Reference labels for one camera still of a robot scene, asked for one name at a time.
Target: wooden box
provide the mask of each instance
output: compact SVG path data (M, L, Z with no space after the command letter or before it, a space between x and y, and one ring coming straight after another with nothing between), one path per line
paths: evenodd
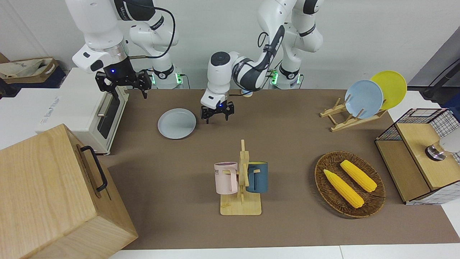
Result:
M439 140L429 123L396 123L400 140L377 139L401 199L406 204L442 204L460 197L460 165L453 156L433 161L425 148Z
M137 238L107 168L63 124L0 158L0 258L106 259Z

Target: light blue plate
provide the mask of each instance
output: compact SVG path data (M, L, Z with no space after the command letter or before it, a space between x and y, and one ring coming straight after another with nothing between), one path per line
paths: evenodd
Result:
M357 117L361 109L364 112L358 117L366 119L374 116L379 112L383 103L383 93L380 87L370 80L360 80L354 83L345 94L345 100L351 95L345 103L347 111L354 117Z

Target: beige bag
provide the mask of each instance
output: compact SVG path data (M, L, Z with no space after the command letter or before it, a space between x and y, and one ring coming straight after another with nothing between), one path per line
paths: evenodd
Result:
M31 59L0 64L0 77L5 79L31 76L37 71L42 62L43 59Z

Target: white cup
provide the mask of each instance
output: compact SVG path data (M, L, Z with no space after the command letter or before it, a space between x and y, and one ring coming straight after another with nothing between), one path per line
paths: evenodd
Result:
M220 162L214 164L214 175L216 178L216 192L218 194L234 194L238 192L238 170L237 162Z

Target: green led light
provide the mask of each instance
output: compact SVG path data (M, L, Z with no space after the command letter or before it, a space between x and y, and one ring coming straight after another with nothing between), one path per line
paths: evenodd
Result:
M176 81L177 81L177 84L182 84L182 77L176 73Z
M273 75L271 76L271 84L276 85L278 82L278 72L273 71Z

